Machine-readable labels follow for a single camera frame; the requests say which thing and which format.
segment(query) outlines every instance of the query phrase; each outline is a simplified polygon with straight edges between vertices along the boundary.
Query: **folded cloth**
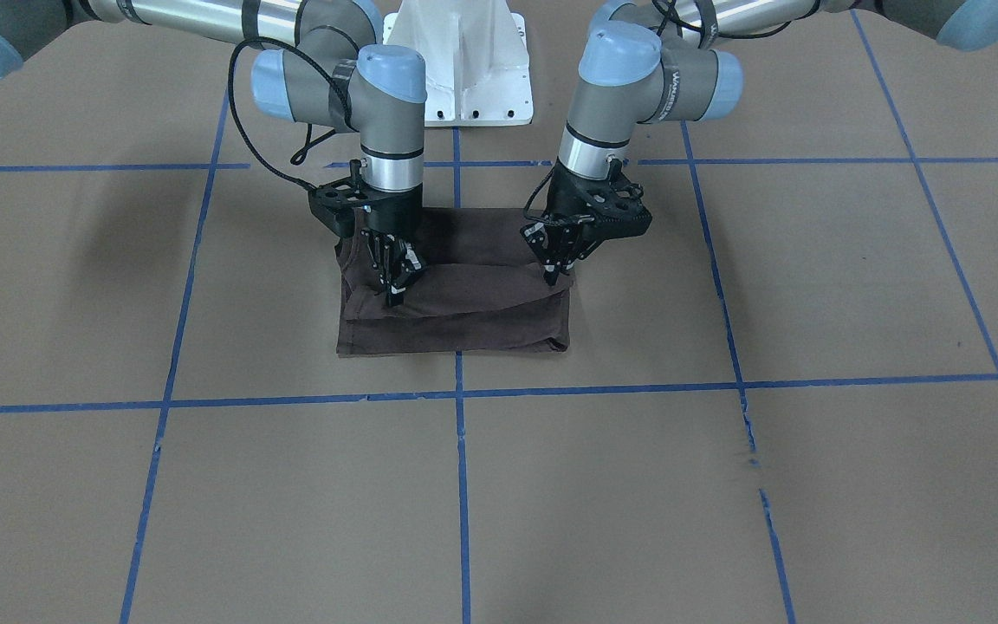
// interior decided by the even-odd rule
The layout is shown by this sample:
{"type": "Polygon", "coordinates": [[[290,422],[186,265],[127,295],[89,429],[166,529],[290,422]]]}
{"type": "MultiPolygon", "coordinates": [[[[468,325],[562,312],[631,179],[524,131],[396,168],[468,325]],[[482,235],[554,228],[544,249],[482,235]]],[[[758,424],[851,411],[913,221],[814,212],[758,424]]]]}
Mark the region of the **folded cloth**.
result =
{"type": "Polygon", "coordinates": [[[338,355],[567,350],[574,280],[546,284],[519,233],[525,224],[519,209],[423,209],[415,250],[428,269],[395,308],[364,237],[341,241],[338,355]]]}

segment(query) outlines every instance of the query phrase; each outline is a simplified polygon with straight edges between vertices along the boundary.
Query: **white mount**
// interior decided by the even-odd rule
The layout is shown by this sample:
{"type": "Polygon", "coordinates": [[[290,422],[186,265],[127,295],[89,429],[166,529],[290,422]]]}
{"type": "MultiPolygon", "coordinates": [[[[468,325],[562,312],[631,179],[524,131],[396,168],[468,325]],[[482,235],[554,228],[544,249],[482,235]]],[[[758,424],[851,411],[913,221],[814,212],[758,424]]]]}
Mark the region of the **white mount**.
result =
{"type": "Polygon", "coordinates": [[[403,0],[384,43],[426,59],[426,126],[522,126],[534,118],[526,20],[506,0],[403,0]]]}

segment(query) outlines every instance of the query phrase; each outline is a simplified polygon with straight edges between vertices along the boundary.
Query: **dark brown towel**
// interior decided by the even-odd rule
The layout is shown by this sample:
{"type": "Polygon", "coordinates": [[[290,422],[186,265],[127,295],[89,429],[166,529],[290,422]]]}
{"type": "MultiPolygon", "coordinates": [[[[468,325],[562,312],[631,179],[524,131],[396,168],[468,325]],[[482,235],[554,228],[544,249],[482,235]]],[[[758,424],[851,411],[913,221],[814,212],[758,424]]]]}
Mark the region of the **dark brown towel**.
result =
{"type": "Polygon", "coordinates": [[[519,233],[525,224],[518,209],[424,209],[415,249],[429,268],[395,308],[364,237],[341,242],[338,355],[567,350],[574,280],[546,284],[519,233]]]}

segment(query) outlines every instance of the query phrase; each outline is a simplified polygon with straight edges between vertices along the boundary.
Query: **white base stand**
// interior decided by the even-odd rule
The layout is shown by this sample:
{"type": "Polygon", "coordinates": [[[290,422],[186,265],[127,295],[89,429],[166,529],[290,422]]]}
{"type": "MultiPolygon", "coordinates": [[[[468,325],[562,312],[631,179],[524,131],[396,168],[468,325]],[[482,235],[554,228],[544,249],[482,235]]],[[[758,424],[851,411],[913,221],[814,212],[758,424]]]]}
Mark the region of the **white base stand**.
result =
{"type": "Polygon", "coordinates": [[[506,0],[403,0],[384,43],[426,59],[426,126],[522,126],[534,118],[526,20],[506,0]]]}

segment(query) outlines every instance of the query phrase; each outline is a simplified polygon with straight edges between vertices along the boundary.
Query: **cloth fold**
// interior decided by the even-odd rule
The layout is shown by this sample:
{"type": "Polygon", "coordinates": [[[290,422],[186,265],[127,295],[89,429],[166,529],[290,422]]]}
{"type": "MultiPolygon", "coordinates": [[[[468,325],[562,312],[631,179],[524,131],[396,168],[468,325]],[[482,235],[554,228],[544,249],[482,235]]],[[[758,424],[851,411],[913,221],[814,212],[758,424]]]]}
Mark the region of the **cloth fold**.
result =
{"type": "Polygon", "coordinates": [[[546,284],[525,224],[518,209],[423,209],[415,250],[428,269],[395,308],[360,233],[341,241],[338,355],[566,351],[574,280],[546,284]]]}

